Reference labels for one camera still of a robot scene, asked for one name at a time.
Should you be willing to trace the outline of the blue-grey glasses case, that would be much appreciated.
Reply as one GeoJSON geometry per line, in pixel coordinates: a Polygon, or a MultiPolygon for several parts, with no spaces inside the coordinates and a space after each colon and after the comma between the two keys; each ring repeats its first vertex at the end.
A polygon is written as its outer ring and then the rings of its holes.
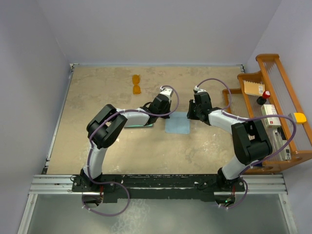
{"type": "Polygon", "coordinates": [[[136,128],[152,128],[153,124],[145,124],[145,125],[141,125],[141,124],[126,124],[124,126],[125,129],[136,129],[136,128]]]}

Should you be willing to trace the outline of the light blue cleaning cloth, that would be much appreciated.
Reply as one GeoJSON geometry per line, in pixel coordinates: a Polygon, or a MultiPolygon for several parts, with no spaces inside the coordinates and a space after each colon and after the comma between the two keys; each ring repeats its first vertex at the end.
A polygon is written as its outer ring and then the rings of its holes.
{"type": "Polygon", "coordinates": [[[174,112],[165,121],[165,133],[188,135],[190,130],[190,120],[187,118],[187,112],[174,112]]]}

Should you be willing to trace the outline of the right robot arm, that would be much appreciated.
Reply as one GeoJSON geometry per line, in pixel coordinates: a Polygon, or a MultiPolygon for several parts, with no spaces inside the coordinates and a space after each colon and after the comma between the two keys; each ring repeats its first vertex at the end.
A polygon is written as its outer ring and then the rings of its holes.
{"type": "Polygon", "coordinates": [[[240,173],[251,163],[258,162],[273,152],[273,147],[261,120],[239,120],[228,117],[219,107],[212,107],[207,91],[194,91],[194,99],[189,101],[187,118],[218,127],[232,135],[234,156],[221,167],[216,183],[223,191],[233,187],[240,173]]]}

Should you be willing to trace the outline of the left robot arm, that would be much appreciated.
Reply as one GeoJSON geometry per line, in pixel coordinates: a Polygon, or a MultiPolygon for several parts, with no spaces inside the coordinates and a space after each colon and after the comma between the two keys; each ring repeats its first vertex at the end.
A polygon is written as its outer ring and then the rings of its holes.
{"type": "Polygon", "coordinates": [[[122,110],[111,104],[105,105],[87,125],[90,151],[87,163],[81,170],[81,175],[85,177],[83,186],[89,191],[100,187],[99,178],[102,175],[105,154],[124,128],[148,126],[160,117],[169,118],[172,113],[171,103],[171,96],[161,92],[152,102],[137,109],[122,110]]]}

